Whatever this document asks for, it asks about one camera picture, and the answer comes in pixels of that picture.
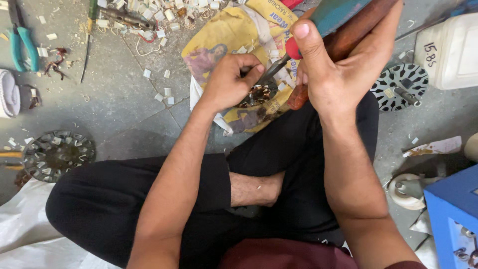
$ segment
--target yellow plastic sack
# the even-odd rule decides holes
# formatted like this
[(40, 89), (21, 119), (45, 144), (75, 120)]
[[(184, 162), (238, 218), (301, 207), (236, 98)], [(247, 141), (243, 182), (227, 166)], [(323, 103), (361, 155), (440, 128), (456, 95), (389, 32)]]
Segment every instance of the yellow plastic sack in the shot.
[[(191, 39), (181, 56), (204, 90), (221, 57), (237, 53), (241, 47), (250, 50), (266, 67), (272, 64), (270, 48), (279, 51), (279, 57), (273, 60), (283, 57), (285, 42), (291, 37), (289, 29), (296, 20), (297, 16), (278, 0), (249, 0), (245, 7), (226, 7)], [(283, 83), (285, 88), (268, 102), (221, 113), (234, 133), (257, 132), (289, 109), (284, 104), (295, 87), (298, 64), (289, 61), (287, 71), (276, 79), (277, 85)]]

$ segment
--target red wire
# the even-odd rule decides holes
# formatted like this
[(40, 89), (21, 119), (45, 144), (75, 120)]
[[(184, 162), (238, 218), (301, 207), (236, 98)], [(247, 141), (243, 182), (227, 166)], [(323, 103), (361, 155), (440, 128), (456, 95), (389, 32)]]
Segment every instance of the red wire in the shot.
[[(159, 29), (158, 20), (156, 20), (156, 27), (157, 27), (157, 29)], [(142, 40), (144, 40), (146, 43), (153, 43), (153, 42), (156, 40), (156, 37), (158, 36), (157, 33), (154, 33), (154, 37), (152, 38), (152, 40), (148, 41), (148, 40), (146, 40), (146, 38), (144, 38), (142, 35), (140, 35), (140, 34), (138, 34), (138, 35), (139, 35), (140, 38), (141, 38)]]

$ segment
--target fingernail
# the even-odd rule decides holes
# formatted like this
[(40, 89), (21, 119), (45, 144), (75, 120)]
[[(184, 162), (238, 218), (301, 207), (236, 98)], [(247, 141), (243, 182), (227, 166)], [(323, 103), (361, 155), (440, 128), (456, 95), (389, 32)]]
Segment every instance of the fingernail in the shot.
[(304, 38), (309, 34), (310, 28), (309, 25), (306, 23), (299, 24), (294, 28), (294, 36), (296, 38)]

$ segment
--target hand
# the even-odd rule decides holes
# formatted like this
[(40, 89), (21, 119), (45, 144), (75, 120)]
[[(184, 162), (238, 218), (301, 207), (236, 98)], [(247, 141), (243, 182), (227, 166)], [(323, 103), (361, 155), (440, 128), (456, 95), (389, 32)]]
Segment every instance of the hand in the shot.
[(315, 25), (311, 11), (292, 27), (304, 59), (297, 70), (297, 84), (307, 84), (310, 102), (321, 120), (353, 119), (365, 93), (379, 77), (393, 52), (394, 39), (403, 2), (367, 35), (345, 60), (333, 63)]
[[(244, 78), (240, 73), (248, 72)], [(198, 105), (219, 113), (233, 107), (246, 97), (261, 78), (265, 67), (252, 54), (228, 54), (218, 62)]]

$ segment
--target black pants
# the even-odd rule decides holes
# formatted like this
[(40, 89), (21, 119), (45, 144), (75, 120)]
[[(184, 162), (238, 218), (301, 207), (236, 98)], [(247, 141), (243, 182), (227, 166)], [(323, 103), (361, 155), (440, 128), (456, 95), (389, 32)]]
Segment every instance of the black pants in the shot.
[[(378, 132), (373, 94), (367, 93), (357, 110), (359, 133), (373, 159)], [(102, 161), (70, 171), (48, 198), (48, 219), (82, 248), (126, 267), (141, 207), (164, 160)], [(258, 218), (232, 214), (229, 171), (249, 176), (286, 171), (278, 201)], [(322, 128), (309, 102), (285, 113), (227, 158), (204, 156), (198, 198), (183, 232), (180, 267), (215, 268), (242, 239), (267, 237), (344, 242), (327, 204)]]

